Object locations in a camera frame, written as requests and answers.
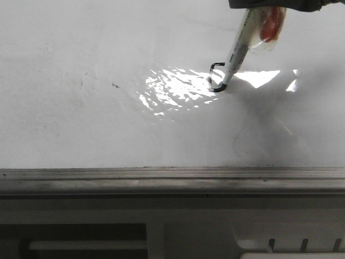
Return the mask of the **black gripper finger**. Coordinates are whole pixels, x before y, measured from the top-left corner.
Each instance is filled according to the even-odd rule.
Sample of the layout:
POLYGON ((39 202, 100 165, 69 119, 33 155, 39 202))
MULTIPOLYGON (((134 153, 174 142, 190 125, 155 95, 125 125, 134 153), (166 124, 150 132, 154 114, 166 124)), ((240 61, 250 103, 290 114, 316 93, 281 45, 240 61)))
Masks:
POLYGON ((277 6, 302 12, 314 12, 321 9, 321 1, 308 0, 229 0, 232 9, 251 9, 277 6))

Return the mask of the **white robot base platform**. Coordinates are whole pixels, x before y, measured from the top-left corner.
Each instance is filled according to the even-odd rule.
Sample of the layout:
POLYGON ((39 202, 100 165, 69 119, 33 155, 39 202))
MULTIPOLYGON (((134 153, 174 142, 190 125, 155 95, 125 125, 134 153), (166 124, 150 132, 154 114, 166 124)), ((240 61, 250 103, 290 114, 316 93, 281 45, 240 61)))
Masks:
POLYGON ((344 197, 4 198, 1 258, 344 258, 344 197))

